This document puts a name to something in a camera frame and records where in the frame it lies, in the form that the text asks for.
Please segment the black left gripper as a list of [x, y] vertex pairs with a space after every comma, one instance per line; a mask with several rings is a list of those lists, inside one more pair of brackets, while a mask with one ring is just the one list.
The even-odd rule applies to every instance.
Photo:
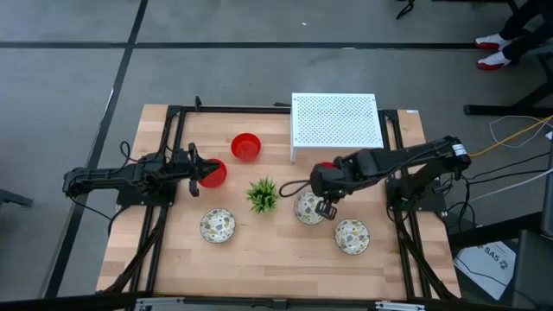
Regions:
[[175, 165], [175, 172], [181, 179], [189, 179], [189, 192], [193, 197], [200, 195], [198, 181], [202, 178], [201, 174], [212, 174], [219, 169], [221, 161], [218, 159], [200, 160], [195, 143], [189, 143], [188, 149], [177, 149], [172, 157]]

